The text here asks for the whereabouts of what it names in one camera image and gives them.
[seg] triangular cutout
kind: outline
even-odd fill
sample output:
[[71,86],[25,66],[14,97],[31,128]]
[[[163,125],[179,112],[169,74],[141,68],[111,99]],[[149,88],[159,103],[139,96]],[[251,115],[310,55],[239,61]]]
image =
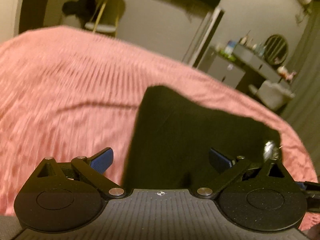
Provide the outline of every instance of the triangular cutout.
[[55,176],[55,172],[50,163],[46,163],[38,174],[38,178]]
[[276,177],[276,178],[284,178],[284,175],[283,175],[282,171],[279,169],[277,164],[272,164],[268,176],[269,177]]

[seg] ribbed pink fabric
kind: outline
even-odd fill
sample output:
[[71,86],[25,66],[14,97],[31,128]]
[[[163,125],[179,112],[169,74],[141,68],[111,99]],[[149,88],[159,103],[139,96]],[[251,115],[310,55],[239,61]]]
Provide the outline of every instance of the ribbed pink fabric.
[[[281,134],[284,165],[297,181],[317,181],[311,159],[280,117],[182,63],[131,44],[66,27],[27,32],[0,46],[0,214],[46,156],[68,162],[112,147],[106,176],[121,182],[139,104],[166,85],[210,108],[252,117]],[[307,214],[306,230],[320,221]]]

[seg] round mirror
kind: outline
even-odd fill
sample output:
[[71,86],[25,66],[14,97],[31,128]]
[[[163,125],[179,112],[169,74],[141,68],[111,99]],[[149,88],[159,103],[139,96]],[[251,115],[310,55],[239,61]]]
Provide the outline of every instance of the round mirror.
[[270,36],[265,46],[264,58],[271,66],[281,65],[288,56],[288,43],[282,35]]

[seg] chair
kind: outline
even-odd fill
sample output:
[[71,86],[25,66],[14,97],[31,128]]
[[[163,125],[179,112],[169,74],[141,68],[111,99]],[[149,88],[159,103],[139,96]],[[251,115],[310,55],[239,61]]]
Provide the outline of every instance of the chair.
[[249,90],[272,111],[277,111],[295,97],[289,89],[283,88],[278,83],[271,83],[269,80],[263,82],[259,89],[249,85]]

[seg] gray ribbed surface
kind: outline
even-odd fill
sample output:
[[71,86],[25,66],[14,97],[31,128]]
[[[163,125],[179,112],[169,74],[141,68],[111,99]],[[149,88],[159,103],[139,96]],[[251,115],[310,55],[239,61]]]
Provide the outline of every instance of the gray ribbed surface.
[[187,190],[134,190],[120,200],[111,200],[91,224],[63,234],[25,230],[18,240],[123,240],[123,239],[214,239],[302,240],[296,229],[278,234],[246,231],[226,220],[214,202],[198,199]]

